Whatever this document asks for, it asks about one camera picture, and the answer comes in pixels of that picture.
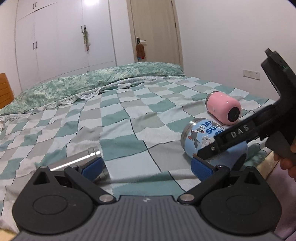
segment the white wardrobe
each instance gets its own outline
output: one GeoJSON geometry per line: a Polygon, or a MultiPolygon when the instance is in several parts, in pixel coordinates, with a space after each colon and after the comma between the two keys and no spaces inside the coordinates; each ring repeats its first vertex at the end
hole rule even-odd
{"type": "Polygon", "coordinates": [[[108,0],[19,0],[15,47],[22,90],[116,66],[108,0]]]}

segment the pink cup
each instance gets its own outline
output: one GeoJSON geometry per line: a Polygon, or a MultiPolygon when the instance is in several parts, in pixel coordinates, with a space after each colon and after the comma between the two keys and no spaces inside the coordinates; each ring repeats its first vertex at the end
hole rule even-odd
{"type": "Polygon", "coordinates": [[[224,125],[233,125],[238,122],[242,112],[238,100],[219,91],[210,93],[205,105],[207,110],[224,125]]]}

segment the door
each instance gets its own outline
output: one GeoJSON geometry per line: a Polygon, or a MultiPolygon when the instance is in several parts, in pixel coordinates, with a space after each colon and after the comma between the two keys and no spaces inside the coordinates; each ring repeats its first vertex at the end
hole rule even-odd
{"type": "Polygon", "coordinates": [[[19,0],[17,5],[17,21],[34,12],[35,0],[19,0]]]}
{"type": "Polygon", "coordinates": [[[82,8],[89,34],[89,66],[115,61],[108,0],[82,0],[82,8]]]}
{"type": "Polygon", "coordinates": [[[55,2],[57,2],[57,0],[19,0],[17,6],[17,21],[55,2]]]}
{"type": "Polygon", "coordinates": [[[16,22],[15,48],[22,90],[40,83],[34,35],[34,14],[16,22]]]}
{"type": "Polygon", "coordinates": [[[94,70],[98,70],[98,69],[105,69],[105,68],[111,68],[111,67],[116,67],[116,62],[115,61],[90,66],[89,70],[94,71],[94,70]]]}
{"type": "Polygon", "coordinates": [[[177,28],[171,0],[130,2],[135,39],[146,40],[141,42],[145,48],[145,61],[180,64],[177,28]]]}
{"type": "Polygon", "coordinates": [[[71,71],[71,72],[68,72],[68,73],[65,73],[65,74],[61,74],[59,76],[59,78],[70,77],[70,76],[79,75],[79,74],[85,74],[87,72],[89,72],[89,67],[86,67],[86,68],[83,68],[83,69],[77,69],[77,70],[74,70],[74,71],[71,71]]]}
{"type": "Polygon", "coordinates": [[[37,11],[56,2],[57,0],[35,0],[34,11],[37,11]]]}
{"type": "Polygon", "coordinates": [[[57,3],[42,8],[35,15],[35,41],[41,81],[61,74],[57,30],[57,3]]]}
{"type": "Polygon", "coordinates": [[[81,69],[88,71],[87,51],[82,34],[81,0],[58,1],[58,36],[61,74],[81,69]]]}

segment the finger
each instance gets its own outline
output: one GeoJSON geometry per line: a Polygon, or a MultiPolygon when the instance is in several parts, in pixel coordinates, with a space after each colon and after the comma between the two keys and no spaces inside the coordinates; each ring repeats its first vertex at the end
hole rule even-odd
{"type": "Polygon", "coordinates": [[[296,138],[293,141],[293,144],[291,145],[291,151],[296,152],[296,138]]]}
{"type": "Polygon", "coordinates": [[[296,178],[296,166],[288,169],[288,174],[289,174],[290,177],[296,178]]]}
{"type": "Polygon", "coordinates": [[[280,166],[283,170],[287,170],[293,167],[293,163],[290,159],[284,158],[284,159],[281,159],[280,166]]]}
{"type": "Polygon", "coordinates": [[[281,159],[281,156],[279,154],[274,153],[274,161],[278,161],[281,159]]]}

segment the wall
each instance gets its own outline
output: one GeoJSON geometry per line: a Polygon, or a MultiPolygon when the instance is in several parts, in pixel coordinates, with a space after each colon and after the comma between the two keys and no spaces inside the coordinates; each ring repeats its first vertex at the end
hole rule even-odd
{"type": "MultiPolygon", "coordinates": [[[[15,96],[21,93],[15,59],[17,0],[0,6],[0,73],[6,73],[15,96]]],[[[126,0],[110,0],[110,17],[117,65],[134,62],[126,0]]]]}
{"type": "Polygon", "coordinates": [[[15,16],[17,0],[6,0],[0,6],[0,73],[6,73],[15,96],[21,93],[15,60],[15,16]]]}
{"type": "Polygon", "coordinates": [[[175,0],[186,75],[276,100],[260,64],[277,51],[296,72],[296,9],[287,0],[175,0]],[[261,80],[242,76],[261,72],[261,80]]]}

